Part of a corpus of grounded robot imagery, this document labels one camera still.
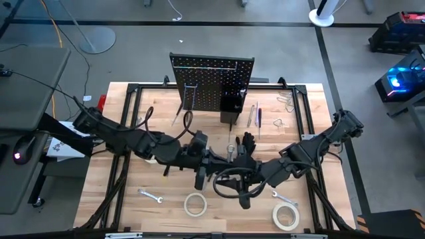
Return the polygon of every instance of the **black pegboard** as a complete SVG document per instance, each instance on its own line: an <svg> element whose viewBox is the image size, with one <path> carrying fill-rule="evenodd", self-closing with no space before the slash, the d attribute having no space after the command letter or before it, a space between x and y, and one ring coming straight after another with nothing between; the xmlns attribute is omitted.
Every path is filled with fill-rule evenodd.
<svg viewBox="0 0 425 239"><path fill-rule="evenodd" d="M254 58L170 53L170 60L184 110L219 112L223 97L248 89L254 66Z"/></svg>

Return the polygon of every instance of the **gray desk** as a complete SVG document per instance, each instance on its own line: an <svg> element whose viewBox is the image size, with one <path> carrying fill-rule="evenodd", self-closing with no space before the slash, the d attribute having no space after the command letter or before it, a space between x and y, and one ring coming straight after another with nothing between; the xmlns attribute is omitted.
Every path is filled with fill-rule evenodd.
<svg viewBox="0 0 425 239"><path fill-rule="evenodd" d="M70 51L64 48L20 47L0 53L5 68L25 74L56 87ZM34 130L43 116L53 90L22 76L0 78L0 128ZM0 130L0 143L9 145L0 160L0 214L17 211L43 152L47 134L37 133L33 157L25 165L12 160L13 147L27 132Z"/></svg>
<svg viewBox="0 0 425 239"><path fill-rule="evenodd" d="M56 87L70 51L67 48L20 46L0 53L6 69ZM34 130L53 90L18 74L0 78L0 129Z"/></svg>

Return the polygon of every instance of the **wooden table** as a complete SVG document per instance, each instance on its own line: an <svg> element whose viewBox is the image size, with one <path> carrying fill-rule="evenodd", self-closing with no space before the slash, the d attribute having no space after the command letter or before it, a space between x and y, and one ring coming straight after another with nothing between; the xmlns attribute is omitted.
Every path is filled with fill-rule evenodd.
<svg viewBox="0 0 425 239"><path fill-rule="evenodd" d="M331 125L323 87L321 84L306 84L306 86L315 132L320 133ZM104 107L105 117L117 122L120 121L126 89L127 83L112 82L110 84ZM251 105L256 104L259 100L260 107L263 109L263 120L261 139L256 139L257 148L253 154L255 160L268 161L277 158L279 150L299 141L295 112L287 112L285 105L277 101L276 97L278 96L278 92L273 90L250 90L245 100L244 111L239 116L237 126L232 130L231 144L234 145L235 137L243 135L245 131L258 136L258 128L254 121L249 128L246 127L246 124ZM130 105L127 124L131 119L133 102L134 97ZM177 90L143 89L139 117L144 117L148 107L153 106L155 111L149 120L149 129L164 131L168 135L177 136L183 130L184 112L177 118L173 127L171 127L171 122L179 104L180 99ZM220 114L218 112L193 113L191 129L193 131L202 130L209 137L208 145L216 153L226 156L226 147L229 144L229 128L228 125L220 123ZM278 118L282 119L284 123L284 126L280 129L273 124L273 121ZM303 125L305 131L308 132L304 114ZM180 142L182 144L188 143L191 137L187 134L180 139ZM91 158L74 226L84 224L104 199L112 156L111 153L107 152ZM322 167L329 200L347 224L355 227L340 162L332 155L326 155ZM192 218L185 213L183 203L188 194L196 192L194 172L171 168L169 176L163 177L164 168L157 163L150 164L135 155L131 156L120 220L121 229L124 226L131 226L132 231L142 232L282 232L272 222L272 210L281 200L272 197L271 187L267 186L259 197L251 199L250 209L243 210L237 199L219 197L209 183L203 192L208 202L207 211L199 218ZM137 190L139 188L143 188L154 195L162 196L164 198L163 203L158 204L149 197L138 195ZM230 189L227 190L222 187L220 189L224 193L236 193L236 191ZM303 232L303 228L313 230L305 178L295 179L290 177L289 180L280 184L276 190L281 195L299 204L300 223L294 232ZM320 220L324 226L323 207L317 197L316 200L318 201ZM197 203L191 204L191 206L199 207ZM115 204L112 203L108 225L112 221L114 207Z"/></svg>

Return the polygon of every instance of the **masking tape roll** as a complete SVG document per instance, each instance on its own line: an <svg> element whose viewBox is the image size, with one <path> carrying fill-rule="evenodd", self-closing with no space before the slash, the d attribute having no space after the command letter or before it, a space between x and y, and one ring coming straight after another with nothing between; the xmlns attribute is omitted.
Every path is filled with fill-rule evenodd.
<svg viewBox="0 0 425 239"><path fill-rule="evenodd" d="M200 197L204 201L204 208L198 214L193 214L192 212L189 212L189 210L187 209L187 202L189 201L189 198L191 198L191 197ZM191 193L186 197L184 207L185 207L185 212L189 216L193 216L193 217L202 216L205 213L205 211L207 210L207 199L201 193Z"/></svg>
<svg viewBox="0 0 425 239"><path fill-rule="evenodd" d="M289 226L283 225L278 220L278 211L281 208L284 208L284 207L289 208L291 210L293 216L294 216L294 221ZM292 205L292 204L290 204L288 202L282 202L280 204L277 204L273 208L273 214L272 214L272 216L273 216L273 222L274 222L274 224L278 228L280 228L281 230L284 230L284 231L291 231L291 230L295 229L298 226L298 224L299 224L299 211L298 211L298 209L294 205Z"/></svg>

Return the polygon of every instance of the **blue light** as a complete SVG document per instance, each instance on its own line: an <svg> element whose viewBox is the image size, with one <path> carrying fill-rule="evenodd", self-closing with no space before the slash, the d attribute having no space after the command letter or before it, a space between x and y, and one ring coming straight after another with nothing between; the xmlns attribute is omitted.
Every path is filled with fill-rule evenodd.
<svg viewBox="0 0 425 239"><path fill-rule="evenodd" d="M400 83L398 82L397 78L391 78L391 84L394 87L400 87Z"/></svg>

